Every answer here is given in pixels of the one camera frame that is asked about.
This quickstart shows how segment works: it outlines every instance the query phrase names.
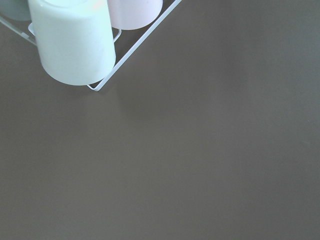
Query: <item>white cup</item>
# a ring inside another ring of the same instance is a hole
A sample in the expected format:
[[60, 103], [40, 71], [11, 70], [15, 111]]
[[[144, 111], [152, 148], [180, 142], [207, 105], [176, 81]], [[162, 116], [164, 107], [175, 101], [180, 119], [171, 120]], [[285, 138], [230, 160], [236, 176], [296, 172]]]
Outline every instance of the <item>white cup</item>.
[[134, 30], [150, 24], [159, 15], [163, 0], [107, 0], [111, 25]]
[[29, 21], [31, 19], [28, 0], [0, 0], [0, 13], [18, 21]]
[[93, 84], [116, 61], [106, 0], [28, 0], [40, 60], [54, 79]]

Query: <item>gray table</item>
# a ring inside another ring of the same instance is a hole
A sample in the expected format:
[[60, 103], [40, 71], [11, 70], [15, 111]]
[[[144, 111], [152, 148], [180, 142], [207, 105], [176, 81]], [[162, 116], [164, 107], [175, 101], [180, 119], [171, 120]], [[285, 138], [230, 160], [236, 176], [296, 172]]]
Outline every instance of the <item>gray table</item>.
[[320, 239], [320, 2], [184, 0], [98, 93], [0, 26], [0, 239]]

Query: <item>dish rack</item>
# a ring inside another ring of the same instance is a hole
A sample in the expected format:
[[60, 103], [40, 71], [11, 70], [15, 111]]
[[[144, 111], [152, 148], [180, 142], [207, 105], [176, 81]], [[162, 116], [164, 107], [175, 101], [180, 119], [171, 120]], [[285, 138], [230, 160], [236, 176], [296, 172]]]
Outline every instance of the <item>dish rack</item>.
[[[113, 41], [115, 42], [116, 53], [115, 65], [105, 78], [87, 86], [93, 91], [99, 91], [181, 1], [182, 0], [164, 0], [159, 16], [151, 24], [143, 28], [123, 31], [113, 28]], [[10, 20], [0, 15], [0, 23], [17, 33], [29, 43], [37, 46], [32, 22]]]

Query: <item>white mug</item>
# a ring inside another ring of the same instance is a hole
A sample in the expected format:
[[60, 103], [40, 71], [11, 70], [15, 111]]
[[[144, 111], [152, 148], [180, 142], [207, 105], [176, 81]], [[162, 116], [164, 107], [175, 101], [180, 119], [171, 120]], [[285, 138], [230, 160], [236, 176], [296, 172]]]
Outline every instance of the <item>white mug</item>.
[[18, 21], [29, 21], [31, 19], [28, 0], [0, 0], [0, 13]]
[[107, 0], [111, 25], [134, 30], [150, 24], [159, 15], [163, 0]]
[[106, 0], [28, 0], [41, 64], [54, 79], [89, 85], [116, 62]]

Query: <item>gray surface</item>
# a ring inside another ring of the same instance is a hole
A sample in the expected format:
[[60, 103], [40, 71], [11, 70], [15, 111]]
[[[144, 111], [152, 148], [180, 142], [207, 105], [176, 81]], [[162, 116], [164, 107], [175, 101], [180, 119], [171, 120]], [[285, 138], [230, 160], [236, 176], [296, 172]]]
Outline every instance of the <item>gray surface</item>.
[[320, 239], [319, 1], [185, 0], [98, 93], [0, 46], [0, 239]]

